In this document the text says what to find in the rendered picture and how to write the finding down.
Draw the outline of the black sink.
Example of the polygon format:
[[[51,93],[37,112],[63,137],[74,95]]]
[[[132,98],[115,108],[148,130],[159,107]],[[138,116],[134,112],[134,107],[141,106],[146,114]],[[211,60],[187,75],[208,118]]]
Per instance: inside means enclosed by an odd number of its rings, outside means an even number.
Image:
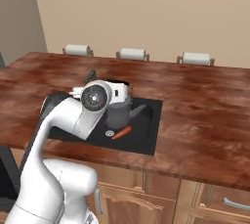
[[[153,156],[163,104],[160,100],[129,95],[132,99],[132,110],[139,105],[146,105],[146,107],[128,123],[127,126],[132,126],[132,131],[129,134],[111,140],[112,136],[126,127],[111,129],[105,124],[108,106],[120,103],[118,92],[121,83],[129,86],[126,81],[95,80],[87,83],[84,87],[74,87],[69,95],[81,102],[87,112],[104,111],[104,113],[87,137],[80,137],[56,126],[52,128],[49,137],[65,142],[85,142],[98,147]]]

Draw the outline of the orange carrot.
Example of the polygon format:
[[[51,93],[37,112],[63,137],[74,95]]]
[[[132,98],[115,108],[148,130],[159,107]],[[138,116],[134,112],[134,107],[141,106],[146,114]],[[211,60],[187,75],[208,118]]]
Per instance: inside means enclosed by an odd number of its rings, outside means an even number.
[[[119,132],[117,132],[114,136],[112,136],[111,140],[119,139],[127,134],[129,134],[132,131],[132,126],[126,126]]]

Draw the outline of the white stool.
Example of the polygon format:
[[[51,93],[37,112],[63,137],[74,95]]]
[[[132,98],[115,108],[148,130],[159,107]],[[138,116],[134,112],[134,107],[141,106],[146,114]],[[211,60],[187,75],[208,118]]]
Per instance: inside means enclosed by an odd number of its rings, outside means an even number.
[[[149,54],[146,53],[145,49],[121,48],[116,53],[116,58],[126,60],[148,61]]]
[[[88,45],[67,44],[62,51],[68,55],[93,56],[94,52]]]
[[[177,63],[200,65],[200,66],[212,66],[215,63],[215,60],[209,54],[183,52],[181,56],[177,57]]]

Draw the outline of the dark grey tap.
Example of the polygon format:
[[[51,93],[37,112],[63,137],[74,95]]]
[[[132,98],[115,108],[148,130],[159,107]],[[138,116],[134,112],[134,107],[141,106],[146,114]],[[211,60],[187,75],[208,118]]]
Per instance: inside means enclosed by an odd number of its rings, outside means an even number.
[[[82,84],[85,85],[90,81],[96,80],[97,79],[97,74],[94,69],[92,69],[87,76],[82,80]]]

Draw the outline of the black appliance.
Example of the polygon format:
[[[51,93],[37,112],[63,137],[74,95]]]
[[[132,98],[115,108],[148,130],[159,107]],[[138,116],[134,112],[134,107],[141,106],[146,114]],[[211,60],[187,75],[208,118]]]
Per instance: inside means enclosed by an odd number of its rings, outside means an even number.
[[[20,170],[11,150],[0,146],[0,211],[9,212],[20,192]]]

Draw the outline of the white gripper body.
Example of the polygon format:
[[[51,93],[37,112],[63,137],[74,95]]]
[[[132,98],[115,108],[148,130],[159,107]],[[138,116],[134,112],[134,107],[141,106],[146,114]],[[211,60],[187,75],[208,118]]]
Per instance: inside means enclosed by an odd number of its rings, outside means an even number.
[[[123,103],[129,97],[129,86],[125,83],[119,85],[119,102]]]

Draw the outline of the wooden drawer front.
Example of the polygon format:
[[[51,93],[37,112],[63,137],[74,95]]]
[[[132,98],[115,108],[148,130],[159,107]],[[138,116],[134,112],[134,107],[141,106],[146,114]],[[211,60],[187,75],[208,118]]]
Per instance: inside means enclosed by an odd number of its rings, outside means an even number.
[[[223,204],[223,198],[250,205],[250,191],[197,183],[191,201],[192,214],[211,224],[250,224],[250,210]]]

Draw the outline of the wooden panel under sink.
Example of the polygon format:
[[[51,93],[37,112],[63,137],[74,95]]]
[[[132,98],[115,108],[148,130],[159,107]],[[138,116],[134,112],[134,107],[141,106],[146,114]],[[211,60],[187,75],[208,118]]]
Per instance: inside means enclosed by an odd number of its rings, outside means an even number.
[[[102,164],[97,165],[96,170],[102,183],[139,191],[144,188],[144,174],[140,171]]]

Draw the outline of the wooden cupboard door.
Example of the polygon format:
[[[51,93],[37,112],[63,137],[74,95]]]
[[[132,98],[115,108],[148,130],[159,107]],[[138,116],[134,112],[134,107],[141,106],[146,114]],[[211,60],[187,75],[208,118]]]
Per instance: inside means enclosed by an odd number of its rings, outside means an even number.
[[[95,193],[87,203],[99,224],[173,224],[176,202],[127,188],[99,183],[102,215],[96,211]]]

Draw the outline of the grey kettle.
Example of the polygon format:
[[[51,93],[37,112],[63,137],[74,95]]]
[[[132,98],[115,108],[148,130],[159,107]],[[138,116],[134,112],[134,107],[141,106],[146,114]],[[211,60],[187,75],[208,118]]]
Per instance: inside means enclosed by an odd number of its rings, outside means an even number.
[[[108,128],[119,129],[128,125],[131,119],[136,117],[146,105],[139,105],[131,109],[132,99],[128,96],[122,103],[114,103],[106,109],[105,124]]]

